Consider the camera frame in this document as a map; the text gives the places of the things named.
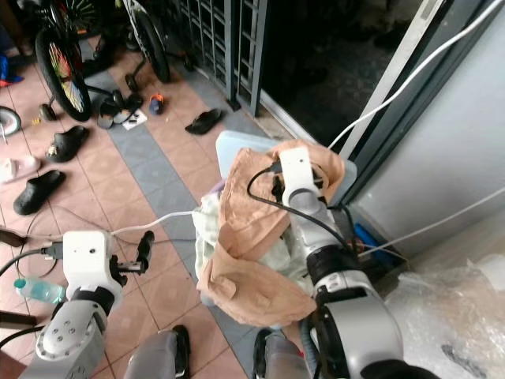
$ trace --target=tiled floor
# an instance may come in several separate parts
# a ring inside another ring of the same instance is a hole
[[[91,51],[86,43],[83,51],[85,54]],[[128,94],[122,78],[139,58],[138,54],[123,53],[108,72],[90,77],[87,82],[102,88],[119,87]],[[169,84],[158,82],[147,66],[138,77],[146,100],[156,91],[167,99],[163,115],[149,116],[144,126],[130,131],[120,126],[108,131],[100,129],[93,118],[82,124],[91,134],[76,158],[69,163],[42,166],[39,174],[58,168],[67,174],[67,179],[44,205],[42,215],[32,225],[32,232],[59,234],[93,228],[66,209],[109,230],[150,223],[168,212],[191,210],[220,179],[215,154],[219,133],[234,129],[264,135],[244,112],[232,114],[221,95],[198,73],[186,73],[184,69],[179,72],[173,70]],[[39,104],[47,102],[50,93],[36,65],[26,66],[19,74],[25,80],[1,89],[0,104],[13,107],[19,113],[23,132],[9,138],[9,145],[1,143],[0,159],[24,154],[43,157],[53,134],[76,124],[57,104],[54,108],[60,116],[58,121],[32,124]],[[147,102],[143,106],[146,114]],[[204,136],[186,133],[184,126],[209,107],[221,107],[228,115]],[[13,210],[13,200],[24,185],[25,181],[21,180],[0,187],[0,222],[25,231],[33,216],[19,216]],[[189,217],[170,220],[154,228],[154,232],[157,240],[194,238]],[[142,234],[129,232],[122,237],[138,242]],[[120,259],[131,259],[135,254],[134,246],[124,242],[119,242],[114,249]],[[10,259],[14,253],[18,250],[0,246],[0,261]],[[193,241],[166,242],[154,248],[147,275],[129,277],[124,302],[109,317],[106,357],[95,372],[96,378],[121,378],[135,347],[158,330],[180,323],[188,327],[193,345],[193,377],[245,379],[246,373],[250,375],[256,330],[239,325],[219,309],[208,309],[200,303],[194,261]],[[51,262],[37,256],[20,264],[23,273],[32,275],[41,275],[50,266]],[[52,307],[26,302],[16,295],[12,287],[15,278],[13,269],[0,278],[0,309],[29,312],[41,322],[47,319]],[[65,282],[60,263],[47,279]],[[0,330],[0,338],[9,333]],[[29,362],[34,338],[29,335],[16,339],[6,346],[6,351],[21,362]]]

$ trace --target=metal gate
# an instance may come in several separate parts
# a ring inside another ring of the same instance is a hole
[[[178,34],[233,109],[256,116],[268,0],[172,0]]]

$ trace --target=doorway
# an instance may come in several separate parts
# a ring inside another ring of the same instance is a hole
[[[272,2],[264,91],[314,140],[329,145],[360,117],[418,10],[429,2],[435,3]]]

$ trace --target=beige cloth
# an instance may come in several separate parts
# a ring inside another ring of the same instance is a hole
[[[315,302],[286,277],[256,262],[290,224],[286,211],[249,197],[247,185],[257,172],[279,159],[279,152],[305,146],[312,168],[331,199],[344,177],[344,162],[323,146],[302,140],[283,142],[266,154],[242,149],[235,158],[219,204],[215,252],[200,273],[197,288],[242,324],[288,325],[309,315]],[[272,174],[252,185],[257,196],[271,195]]]

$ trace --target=water bottle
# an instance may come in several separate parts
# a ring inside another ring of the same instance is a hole
[[[65,288],[38,278],[14,280],[17,293],[25,298],[34,298],[41,302],[57,303],[65,300]]]

